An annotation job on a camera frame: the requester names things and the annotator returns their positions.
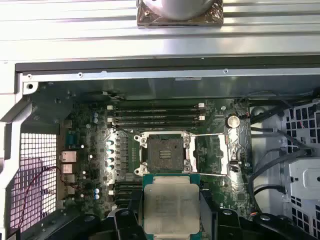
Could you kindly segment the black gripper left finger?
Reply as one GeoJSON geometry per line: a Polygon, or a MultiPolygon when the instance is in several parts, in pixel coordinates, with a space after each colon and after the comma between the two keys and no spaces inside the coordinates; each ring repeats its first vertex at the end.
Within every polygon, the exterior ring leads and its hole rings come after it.
{"type": "Polygon", "coordinates": [[[128,208],[117,208],[101,220],[94,214],[83,214],[53,231],[48,240],[144,240],[145,232],[139,223],[143,191],[134,191],[128,208]]]}

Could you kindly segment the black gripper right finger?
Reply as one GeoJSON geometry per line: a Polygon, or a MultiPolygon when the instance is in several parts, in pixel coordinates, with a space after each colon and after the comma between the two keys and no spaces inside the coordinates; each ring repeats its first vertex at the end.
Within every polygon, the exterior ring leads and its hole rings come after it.
{"type": "Polygon", "coordinates": [[[269,213],[259,213],[252,220],[237,212],[220,208],[212,193],[205,189],[199,194],[200,223],[210,240],[313,240],[288,220],[269,213]]]}

